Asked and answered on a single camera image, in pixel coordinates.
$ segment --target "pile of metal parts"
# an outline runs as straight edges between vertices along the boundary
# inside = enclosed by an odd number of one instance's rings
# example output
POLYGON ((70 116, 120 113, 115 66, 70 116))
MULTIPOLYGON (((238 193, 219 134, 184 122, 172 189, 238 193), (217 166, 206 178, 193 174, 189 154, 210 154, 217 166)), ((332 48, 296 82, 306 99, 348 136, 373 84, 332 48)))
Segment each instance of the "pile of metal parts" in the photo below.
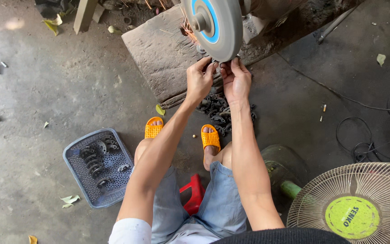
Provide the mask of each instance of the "pile of metal parts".
MULTIPOLYGON (((255 105, 251 105, 251 118, 252 124, 255 124, 257 115, 252 112, 255 105)), ((226 133, 230 133, 232 129, 231 125, 231 112, 227 99, 224 97, 224 93, 208 94, 202 102, 197 106, 197 111, 203 114, 207 114, 211 120, 219 125, 214 125, 216 130, 222 136, 226 133)))
MULTIPOLYGON (((100 174, 106 169, 104 165, 104 155, 108 154, 110 149, 118 149, 118 142, 113 139, 114 137, 111 135, 103 136, 100 140, 96 140, 81 149, 81 152, 79 153, 79 157, 83 158, 86 163, 88 173, 91 174, 94 179, 100 178, 100 174)), ((100 180, 97 181, 96 186, 102 187, 107 182, 113 182, 113 179, 109 177, 100 178, 100 180)))

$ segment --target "denim shorts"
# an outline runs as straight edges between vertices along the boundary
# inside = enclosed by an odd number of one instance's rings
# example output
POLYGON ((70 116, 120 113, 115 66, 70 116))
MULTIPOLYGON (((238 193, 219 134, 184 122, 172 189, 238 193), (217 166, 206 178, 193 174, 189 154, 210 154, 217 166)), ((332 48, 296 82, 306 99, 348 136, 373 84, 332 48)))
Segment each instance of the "denim shorts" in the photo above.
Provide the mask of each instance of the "denim shorts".
POLYGON ((210 177, 198 213, 189 216, 181 205, 176 170, 168 169, 154 196, 153 244, 165 243, 184 224, 201 224, 220 238, 246 231, 246 212, 232 170, 215 161, 210 164, 210 177))

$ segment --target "concrete floor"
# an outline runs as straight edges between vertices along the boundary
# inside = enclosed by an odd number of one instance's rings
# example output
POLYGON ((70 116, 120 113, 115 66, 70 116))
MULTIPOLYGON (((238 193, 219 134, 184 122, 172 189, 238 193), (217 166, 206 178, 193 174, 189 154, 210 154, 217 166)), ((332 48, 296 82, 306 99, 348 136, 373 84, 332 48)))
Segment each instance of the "concrete floor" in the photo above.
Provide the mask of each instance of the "concrete floor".
MULTIPOLYGON (((0 61, 9 66, 0 66, 0 243, 26 243, 28 235, 42 244, 106 243, 120 203, 91 209, 62 151, 85 134, 112 127, 134 154, 145 122, 157 115, 156 101, 121 38, 104 24, 92 23, 78 36, 72 23, 63 24, 55 37, 41 19, 32 1, 0 0, 0 61), (24 19, 25 26, 5 30, 4 23, 14 17, 24 19), (44 129, 46 121, 50 124, 44 129), (59 197, 78 194, 75 206, 61 208, 59 197)), ((281 55, 337 91, 385 107, 390 96, 390 1, 368 0, 322 45, 308 35, 281 55), (387 56, 383 67, 376 62, 378 53, 387 56)), ((336 126, 345 117, 366 120, 376 145, 390 141, 386 112, 335 97, 278 55, 252 69, 250 100, 257 105, 259 147, 279 143, 293 148, 305 160, 310 179, 353 162, 335 140, 336 126)), ((168 110, 165 121, 175 111, 168 110)), ((206 123, 205 115, 193 114, 179 143, 173 164, 180 185, 193 173, 205 185, 209 181, 201 139, 192 138, 206 123)), ((353 147, 368 135, 349 124, 341 136, 353 147)), ((223 145, 230 140, 224 138, 223 145)), ((390 155, 390 145, 380 151, 390 155)))

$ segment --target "wooden plank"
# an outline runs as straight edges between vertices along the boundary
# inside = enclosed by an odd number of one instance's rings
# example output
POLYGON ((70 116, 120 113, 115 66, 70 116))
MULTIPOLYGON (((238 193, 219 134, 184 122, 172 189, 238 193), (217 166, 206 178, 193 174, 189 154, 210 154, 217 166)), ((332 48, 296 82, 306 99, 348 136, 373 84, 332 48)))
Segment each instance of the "wooden plank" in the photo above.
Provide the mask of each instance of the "wooden plank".
MULTIPOLYGON (((245 65, 258 62, 364 1, 308 0, 279 27, 254 43, 243 43, 239 55, 245 65)), ((182 103, 186 96, 186 69, 203 57, 196 51, 196 45, 182 35, 182 21, 180 7, 174 6, 122 36, 154 96, 165 109, 182 103)), ((220 78, 215 77, 214 83, 221 84, 220 78)), ((214 90, 221 91, 221 86, 214 90)))
POLYGON ((79 32, 88 31, 91 20, 96 9, 98 0, 81 0, 74 20, 73 29, 78 35, 79 32))

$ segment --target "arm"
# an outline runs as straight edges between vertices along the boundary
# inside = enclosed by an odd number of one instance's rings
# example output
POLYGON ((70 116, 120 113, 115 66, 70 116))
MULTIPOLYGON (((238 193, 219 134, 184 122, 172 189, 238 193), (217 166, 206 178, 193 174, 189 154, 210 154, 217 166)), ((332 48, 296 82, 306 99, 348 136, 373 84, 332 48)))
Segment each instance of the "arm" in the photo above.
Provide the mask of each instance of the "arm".
POLYGON ((138 160, 127 184, 117 221, 137 218, 152 225, 156 188, 171 166, 171 160, 189 116, 209 93, 213 84, 213 73, 218 63, 211 63, 205 74, 202 71, 210 62, 211 58, 203 58, 188 68, 186 99, 138 160))
POLYGON ((251 74, 238 58, 221 65, 224 92, 233 119, 231 163, 234 179, 252 230, 283 228, 276 211, 270 179, 258 149, 249 108, 251 74))

